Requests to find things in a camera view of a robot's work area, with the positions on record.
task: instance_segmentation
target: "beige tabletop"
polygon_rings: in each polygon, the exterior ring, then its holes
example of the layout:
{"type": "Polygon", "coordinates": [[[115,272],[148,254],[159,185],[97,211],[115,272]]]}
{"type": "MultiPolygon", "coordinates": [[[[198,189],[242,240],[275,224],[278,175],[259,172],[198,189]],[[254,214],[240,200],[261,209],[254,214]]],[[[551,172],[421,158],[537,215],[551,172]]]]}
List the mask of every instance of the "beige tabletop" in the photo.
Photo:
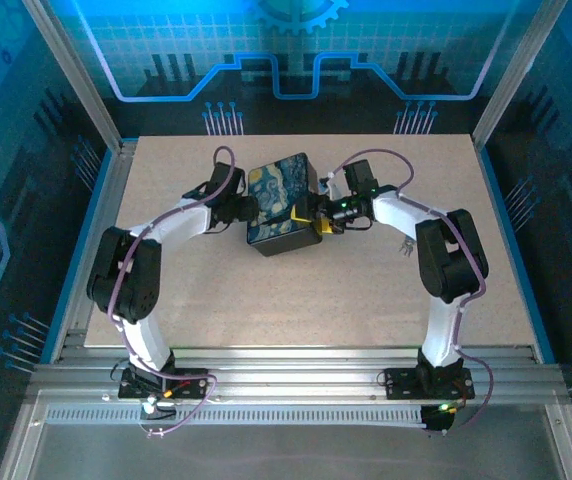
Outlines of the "beige tabletop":
{"type": "MultiPolygon", "coordinates": [[[[142,137],[117,225],[149,221],[207,180],[213,151],[221,144],[233,148],[246,172],[305,152],[320,177],[365,148],[404,154],[416,170],[406,194],[444,210],[469,210],[488,258],[488,293],[471,305],[462,344],[534,343],[469,136],[142,137]]],[[[406,166],[397,159],[366,157],[380,184],[399,185],[407,178],[406,166]]],[[[225,153],[222,160],[228,162],[225,153]]],[[[417,253],[405,258],[398,252],[403,240],[403,234],[375,224],[367,232],[325,236],[319,245],[265,258],[246,244],[246,225],[234,224],[164,256],[157,318],[172,346],[420,345],[429,295],[419,278],[417,253]]],[[[120,344],[97,310],[86,344],[120,344]]]]}

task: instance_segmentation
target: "wooden board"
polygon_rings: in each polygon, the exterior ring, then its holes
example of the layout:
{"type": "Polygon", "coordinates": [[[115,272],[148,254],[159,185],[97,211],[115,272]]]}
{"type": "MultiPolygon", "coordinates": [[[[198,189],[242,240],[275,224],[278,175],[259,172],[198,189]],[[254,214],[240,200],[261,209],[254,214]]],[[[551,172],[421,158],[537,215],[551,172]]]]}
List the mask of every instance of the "wooden board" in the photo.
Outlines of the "wooden board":
{"type": "MultiPolygon", "coordinates": [[[[142,137],[117,224],[149,221],[210,177],[212,154],[232,147],[247,172],[305,152],[320,177],[358,150],[391,148],[415,166],[406,194],[445,210],[465,208],[488,257],[488,293],[470,307],[466,345],[533,344],[526,308],[470,137],[466,135],[311,135],[142,137]]],[[[384,154],[366,156],[380,184],[399,185],[407,167],[384,154]]],[[[226,155],[222,160],[228,161],[226,155]]],[[[343,191],[346,186],[340,183],[343,191]]],[[[429,296],[417,254],[403,257],[404,236],[375,225],[326,236],[321,244],[262,257],[246,244],[246,225],[191,239],[164,257],[156,313],[173,346],[409,346],[423,342],[429,296]]],[[[87,345],[118,345],[105,315],[92,315],[87,345]]]]}

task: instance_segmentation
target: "gear logo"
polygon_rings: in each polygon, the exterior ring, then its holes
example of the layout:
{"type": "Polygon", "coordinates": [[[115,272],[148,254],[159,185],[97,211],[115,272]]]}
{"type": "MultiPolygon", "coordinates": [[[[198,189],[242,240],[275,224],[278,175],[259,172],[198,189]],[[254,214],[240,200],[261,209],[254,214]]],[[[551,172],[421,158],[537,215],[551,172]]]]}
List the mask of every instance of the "gear logo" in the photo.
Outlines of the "gear logo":
{"type": "Polygon", "coordinates": [[[11,48],[24,33],[24,16],[20,0],[0,0],[0,45],[11,48]]]}
{"type": "Polygon", "coordinates": [[[266,28],[276,27],[279,33],[313,33],[314,27],[324,28],[329,19],[338,18],[338,10],[348,7],[347,0],[255,0],[249,8],[266,28]]]}

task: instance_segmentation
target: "box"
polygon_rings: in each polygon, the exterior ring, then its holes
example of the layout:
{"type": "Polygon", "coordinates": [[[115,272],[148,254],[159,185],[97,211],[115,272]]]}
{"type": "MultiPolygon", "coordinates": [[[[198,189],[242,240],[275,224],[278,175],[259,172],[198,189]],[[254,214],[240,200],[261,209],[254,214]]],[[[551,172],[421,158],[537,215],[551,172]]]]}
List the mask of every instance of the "box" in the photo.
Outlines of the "box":
{"type": "Polygon", "coordinates": [[[248,194],[259,203],[257,220],[248,222],[247,242],[269,257],[322,241],[313,224],[290,219],[293,205],[317,192],[317,172],[298,153],[248,173],[248,194]]]}

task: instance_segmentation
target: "black mounting plate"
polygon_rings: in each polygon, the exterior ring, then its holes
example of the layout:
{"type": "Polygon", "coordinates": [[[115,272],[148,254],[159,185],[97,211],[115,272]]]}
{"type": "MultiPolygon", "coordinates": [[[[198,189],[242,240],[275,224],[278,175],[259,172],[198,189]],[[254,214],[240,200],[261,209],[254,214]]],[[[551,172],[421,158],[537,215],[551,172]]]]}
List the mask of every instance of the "black mounting plate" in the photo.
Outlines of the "black mounting plate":
{"type": "MultiPolygon", "coordinates": [[[[208,370],[205,368],[175,368],[172,372],[166,373],[180,376],[205,375],[208,373],[208,370]]],[[[163,389],[160,389],[159,385],[154,385],[138,376],[134,369],[128,367],[122,372],[117,396],[124,399],[145,399],[148,398],[150,394],[161,396],[165,391],[172,390],[172,395],[170,397],[164,397],[165,399],[190,398],[201,400],[206,396],[207,389],[208,382],[204,380],[164,380],[163,389]]]]}
{"type": "MultiPolygon", "coordinates": [[[[437,386],[430,394],[426,393],[414,368],[387,368],[383,373],[387,400],[458,400],[463,396],[454,384],[437,386]]],[[[462,368],[458,381],[465,389],[466,399],[475,398],[469,369],[462,368]]]]}

